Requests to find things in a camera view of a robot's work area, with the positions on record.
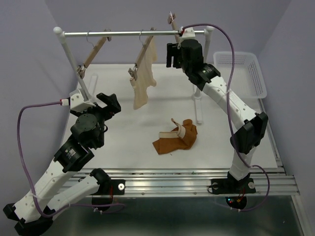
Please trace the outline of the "wooden hanger for brown underwear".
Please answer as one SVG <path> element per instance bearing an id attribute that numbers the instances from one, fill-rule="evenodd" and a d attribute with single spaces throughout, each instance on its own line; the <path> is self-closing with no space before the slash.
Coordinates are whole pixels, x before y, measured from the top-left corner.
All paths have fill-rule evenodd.
<path id="1" fill-rule="evenodd" d="M 172 27 L 173 30 L 178 30 L 178 27 L 175 23 L 175 19 L 176 19 L 176 15 L 172 12 L 169 12 L 167 22 Z M 177 35 L 177 34 L 175 35 L 175 41 L 176 41 L 176 43 L 179 43 L 179 41 L 180 41 L 179 35 Z"/>

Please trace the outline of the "brown underwear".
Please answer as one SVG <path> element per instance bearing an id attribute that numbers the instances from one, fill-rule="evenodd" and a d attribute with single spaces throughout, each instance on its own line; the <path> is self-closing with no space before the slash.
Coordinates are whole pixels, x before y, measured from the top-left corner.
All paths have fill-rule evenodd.
<path id="1" fill-rule="evenodd" d="M 197 139 L 197 127 L 191 119 L 178 123 L 172 118 L 171 122 L 176 127 L 168 132 L 159 132 L 159 139 L 152 143 L 159 155 L 191 149 Z"/>

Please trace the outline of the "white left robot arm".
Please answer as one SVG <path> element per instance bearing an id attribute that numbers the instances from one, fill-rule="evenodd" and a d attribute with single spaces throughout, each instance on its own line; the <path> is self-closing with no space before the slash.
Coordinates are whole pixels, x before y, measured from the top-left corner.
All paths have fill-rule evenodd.
<path id="1" fill-rule="evenodd" d="M 75 109 L 73 96 L 50 103 L 51 106 L 70 106 L 70 113 L 77 116 L 77 120 L 70 129 L 71 135 L 37 183 L 33 183 L 24 158 L 20 157 L 30 191 L 21 200 L 3 208 L 6 217 L 16 221 L 14 228 L 18 235 L 42 235 L 65 209 L 80 206 L 79 201 L 86 196 L 109 196 L 109 200 L 96 200 L 89 205 L 102 213 L 115 205 L 114 195 L 125 193 L 125 180 L 112 179 L 102 168 L 93 169 L 80 182 L 60 191 L 94 157 L 92 150 L 104 145 L 104 134 L 108 130 L 105 122 L 121 111 L 115 94 L 99 93 L 96 98 L 106 106 L 93 102 L 86 108 Z"/>

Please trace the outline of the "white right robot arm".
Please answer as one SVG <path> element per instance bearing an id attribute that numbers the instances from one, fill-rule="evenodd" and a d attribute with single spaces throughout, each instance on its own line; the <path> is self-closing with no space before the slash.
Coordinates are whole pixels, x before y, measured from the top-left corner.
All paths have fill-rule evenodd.
<path id="1" fill-rule="evenodd" d="M 221 73 L 212 64 L 204 62 L 202 46 L 197 40 L 168 43 L 166 50 L 166 67 L 182 69 L 189 81 L 228 116 L 230 143 L 234 148 L 232 165 L 226 178 L 211 181 L 209 192 L 216 195 L 255 193 L 250 168 L 253 154 L 265 136 L 268 116 L 249 107 L 229 88 Z"/>

